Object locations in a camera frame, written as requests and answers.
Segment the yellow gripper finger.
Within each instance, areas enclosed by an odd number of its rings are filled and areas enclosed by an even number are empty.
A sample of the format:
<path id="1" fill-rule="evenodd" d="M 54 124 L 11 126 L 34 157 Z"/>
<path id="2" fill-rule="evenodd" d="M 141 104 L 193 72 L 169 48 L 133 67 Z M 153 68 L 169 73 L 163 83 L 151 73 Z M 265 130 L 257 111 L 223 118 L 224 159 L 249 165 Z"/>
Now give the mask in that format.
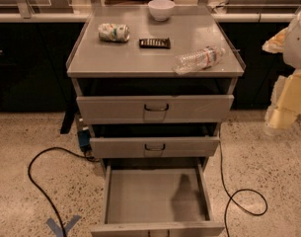
<path id="1" fill-rule="evenodd" d="M 264 132 L 280 135 L 301 115 L 301 70 L 288 77 L 279 76 L 270 97 L 265 114 Z"/>
<path id="2" fill-rule="evenodd" d="M 286 34 L 287 28 L 279 31 L 263 44 L 263 50 L 269 53 L 283 53 Z"/>

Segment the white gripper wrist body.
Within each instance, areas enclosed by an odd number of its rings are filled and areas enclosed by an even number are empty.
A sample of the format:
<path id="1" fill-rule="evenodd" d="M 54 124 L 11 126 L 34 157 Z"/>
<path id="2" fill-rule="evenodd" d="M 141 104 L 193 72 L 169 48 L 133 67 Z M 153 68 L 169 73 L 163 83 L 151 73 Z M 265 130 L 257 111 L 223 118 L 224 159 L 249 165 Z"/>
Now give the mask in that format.
<path id="1" fill-rule="evenodd" d="M 301 69 L 301 10 L 288 26 L 283 60 L 295 69 Z"/>

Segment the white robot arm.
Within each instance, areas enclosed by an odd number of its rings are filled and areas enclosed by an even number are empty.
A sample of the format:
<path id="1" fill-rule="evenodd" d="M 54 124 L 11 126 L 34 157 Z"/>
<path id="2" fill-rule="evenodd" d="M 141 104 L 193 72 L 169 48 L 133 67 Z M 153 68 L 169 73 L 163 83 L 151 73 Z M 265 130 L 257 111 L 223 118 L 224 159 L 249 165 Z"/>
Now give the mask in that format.
<path id="1" fill-rule="evenodd" d="M 301 115 L 301 10 L 289 26 L 267 40 L 263 50 L 281 53 L 285 64 L 294 68 L 288 76 L 279 76 L 265 114 L 264 132 L 271 136 L 281 134 Z"/>

